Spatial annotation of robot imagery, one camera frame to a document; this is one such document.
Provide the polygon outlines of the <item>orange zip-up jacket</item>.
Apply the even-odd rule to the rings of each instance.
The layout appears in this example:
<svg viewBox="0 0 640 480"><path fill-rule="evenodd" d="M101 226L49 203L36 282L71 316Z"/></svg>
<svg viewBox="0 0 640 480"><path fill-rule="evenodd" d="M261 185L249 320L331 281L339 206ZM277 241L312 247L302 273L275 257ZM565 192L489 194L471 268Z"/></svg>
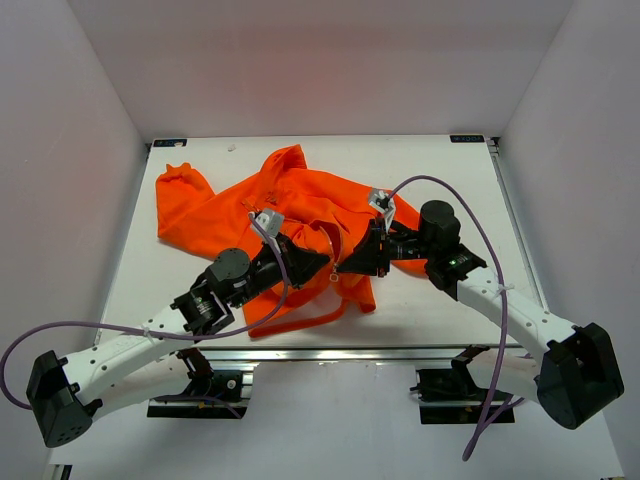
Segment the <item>orange zip-up jacket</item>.
<svg viewBox="0 0 640 480"><path fill-rule="evenodd" d="M257 254L261 241L249 215L271 209L283 215L281 231L295 245L329 256L329 265L302 288L277 285L244 306L251 338L324 325L350 305L364 314L375 310L371 277L333 270L375 215L367 202L370 188L308 168L300 146L273 152L259 172L219 193L188 163L167 166L155 187L157 235L188 253L213 258L237 247Z"/></svg>

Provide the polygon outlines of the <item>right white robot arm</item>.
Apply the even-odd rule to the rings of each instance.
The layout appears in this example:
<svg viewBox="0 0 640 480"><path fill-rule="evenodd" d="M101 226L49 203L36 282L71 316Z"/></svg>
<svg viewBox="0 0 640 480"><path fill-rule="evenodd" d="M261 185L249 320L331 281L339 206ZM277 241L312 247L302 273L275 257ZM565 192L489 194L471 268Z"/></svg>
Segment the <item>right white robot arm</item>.
<svg viewBox="0 0 640 480"><path fill-rule="evenodd" d="M415 230L395 221L395 205L384 192L375 192L369 204L377 215L338 272L383 277L394 261L421 260L438 290L505 326L527 352L519 357L487 346L466 348L451 361L450 393L472 399L495 387L538 403L571 430L623 395L609 334L595 323L578 326L508 289L461 243L461 225L450 204L425 203Z"/></svg>

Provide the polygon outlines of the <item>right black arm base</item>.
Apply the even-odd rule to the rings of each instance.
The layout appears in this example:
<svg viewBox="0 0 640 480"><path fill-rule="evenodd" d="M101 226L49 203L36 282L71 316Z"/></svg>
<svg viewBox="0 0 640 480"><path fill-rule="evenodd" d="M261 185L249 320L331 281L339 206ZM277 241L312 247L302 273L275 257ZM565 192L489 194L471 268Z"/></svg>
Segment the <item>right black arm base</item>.
<svg viewBox="0 0 640 480"><path fill-rule="evenodd" d="M422 425L478 422L488 389L478 387L466 367L472 358L487 350L487 346L471 345L451 359L416 368L416 385L409 392L418 401Z"/></svg>

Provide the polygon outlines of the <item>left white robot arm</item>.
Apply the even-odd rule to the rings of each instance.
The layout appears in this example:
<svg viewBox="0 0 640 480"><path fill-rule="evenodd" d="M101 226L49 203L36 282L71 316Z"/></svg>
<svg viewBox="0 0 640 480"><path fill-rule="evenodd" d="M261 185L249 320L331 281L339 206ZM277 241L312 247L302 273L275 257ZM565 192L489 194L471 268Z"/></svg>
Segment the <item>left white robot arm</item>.
<svg viewBox="0 0 640 480"><path fill-rule="evenodd" d="M255 257L222 251L190 290L142 326L142 335L119 334L63 358L36 358L26 395L44 443L65 445L107 414L163 396L200 400L222 388L202 353L199 337L230 325L232 311L280 282L300 288L330 261L278 235Z"/></svg>

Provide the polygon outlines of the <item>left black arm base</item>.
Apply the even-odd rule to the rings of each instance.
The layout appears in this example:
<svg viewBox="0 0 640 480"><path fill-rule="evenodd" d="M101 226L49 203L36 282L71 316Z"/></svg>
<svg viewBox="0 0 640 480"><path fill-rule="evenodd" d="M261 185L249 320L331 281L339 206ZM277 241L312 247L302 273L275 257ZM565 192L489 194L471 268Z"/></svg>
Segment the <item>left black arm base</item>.
<svg viewBox="0 0 640 480"><path fill-rule="evenodd" d="M255 367L212 363L200 350L177 354L189 382L178 394L149 401L148 418L241 420L252 394Z"/></svg>

